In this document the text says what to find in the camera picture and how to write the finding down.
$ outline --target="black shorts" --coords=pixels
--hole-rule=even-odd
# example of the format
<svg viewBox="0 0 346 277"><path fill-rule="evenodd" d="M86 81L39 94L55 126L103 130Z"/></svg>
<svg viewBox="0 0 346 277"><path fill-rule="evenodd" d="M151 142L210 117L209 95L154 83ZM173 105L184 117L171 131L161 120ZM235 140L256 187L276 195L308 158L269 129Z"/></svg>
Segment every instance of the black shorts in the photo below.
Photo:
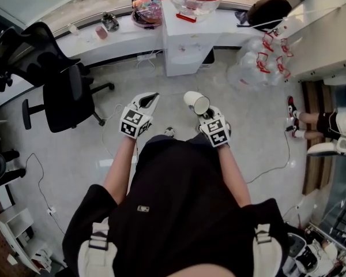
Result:
<svg viewBox="0 0 346 277"><path fill-rule="evenodd" d="M317 122L317 130L323 133L324 137L338 140L340 138L339 128L336 123L337 113L319 113L319 118Z"/></svg>

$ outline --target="shoulder strap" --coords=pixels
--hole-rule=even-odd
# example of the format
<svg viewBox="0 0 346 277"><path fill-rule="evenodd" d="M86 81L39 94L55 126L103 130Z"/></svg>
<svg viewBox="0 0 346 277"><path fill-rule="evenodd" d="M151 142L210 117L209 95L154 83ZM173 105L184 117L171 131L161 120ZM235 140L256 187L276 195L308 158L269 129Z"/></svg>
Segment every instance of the shoulder strap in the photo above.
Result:
<svg viewBox="0 0 346 277"><path fill-rule="evenodd" d="M117 248L112 242L107 241L108 232L107 220L92 224L91 238L83 242L78 254L80 277L114 277L112 265Z"/></svg>
<svg viewBox="0 0 346 277"><path fill-rule="evenodd" d="M259 224L253 241L253 277L275 277L282 261L282 248L278 241L269 235L270 224Z"/></svg>

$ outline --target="black t-shirt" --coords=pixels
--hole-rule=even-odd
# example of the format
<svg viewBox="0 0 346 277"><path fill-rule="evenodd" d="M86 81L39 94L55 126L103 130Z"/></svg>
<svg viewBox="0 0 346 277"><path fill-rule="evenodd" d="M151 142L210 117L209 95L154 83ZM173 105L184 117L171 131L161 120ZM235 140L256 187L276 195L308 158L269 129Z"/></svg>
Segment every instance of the black t-shirt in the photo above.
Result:
<svg viewBox="0 0 346 277"><path fill-rule="evenodd" d="M149 207L148 212L138 207ZM142 150L132 186L117 205L92 185L63 240L68 266L78 275L81 244L92 223L109 217L108 241L118 248L119 276L168 276L197 264L216 264L236 277L253 275L254 228L270 223L287 255L287 233L274 199L240 208L223 182L217 151L165 140Z"/></svg>

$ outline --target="white cup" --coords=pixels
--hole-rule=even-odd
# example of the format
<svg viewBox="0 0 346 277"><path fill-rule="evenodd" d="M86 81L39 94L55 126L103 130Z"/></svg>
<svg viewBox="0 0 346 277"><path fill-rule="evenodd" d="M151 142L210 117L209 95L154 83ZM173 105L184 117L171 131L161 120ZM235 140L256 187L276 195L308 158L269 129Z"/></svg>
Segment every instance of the white cup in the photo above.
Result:
<svg viewBox="0 0 346 277"><path fill-rule="evenodd" d="M190 110L194 111L197 115L202 115L205 113L210 106L210 100L206 96L196 91L187 91L183 99Z"/></svg>

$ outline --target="electric outlet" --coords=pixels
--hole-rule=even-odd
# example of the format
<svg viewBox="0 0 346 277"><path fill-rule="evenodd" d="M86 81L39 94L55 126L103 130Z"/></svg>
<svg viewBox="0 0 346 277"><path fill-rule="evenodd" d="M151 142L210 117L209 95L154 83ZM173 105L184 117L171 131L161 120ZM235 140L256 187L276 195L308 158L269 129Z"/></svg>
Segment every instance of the electric outlet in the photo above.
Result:
<svg viewBox="0 0 346 277"><path fill-rule="evenodd" d="M156 58L156 54L155 53L149 53L149 54L142 54L142 55L138 55L137 56L137 60L138 61L146 61L147 59L152 59L152 58Z"/></svg>
<svg viewBox="0 0 346 277"><path fill-rule="evenodd" d="M54 213L56 213L56 209L54 206L50 207L48 210L47 210L47 213L49 215L53 215Z"/></svg>

